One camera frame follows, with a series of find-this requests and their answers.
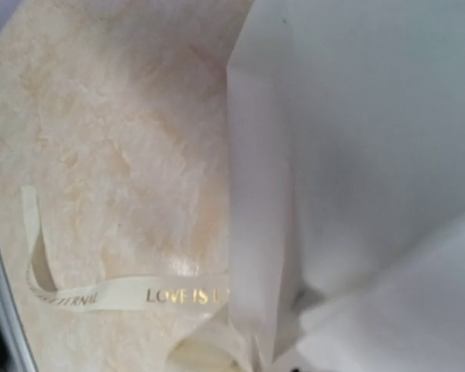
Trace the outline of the front aluminium rail base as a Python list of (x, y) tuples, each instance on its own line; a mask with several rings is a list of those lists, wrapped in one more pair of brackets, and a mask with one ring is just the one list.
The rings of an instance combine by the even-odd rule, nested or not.
[(0, 253), (0, 335), (8, 353), (3, 371), (37, 371)]

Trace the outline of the cream printed ribbon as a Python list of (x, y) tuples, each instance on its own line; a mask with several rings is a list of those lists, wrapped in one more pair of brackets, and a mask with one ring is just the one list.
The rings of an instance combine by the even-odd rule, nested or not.
[(35, 188), (25, 186), (22, 217), (29, 263), (26, 283), (39, 300), (69, 312), (165, 311), (200, 316), (201, 323), (170, 349), (166, 363), (189, 371), (253, 371), (251, 342), (229, 322), (225, 274), (117, 277), (59, 290), (46, 258)]

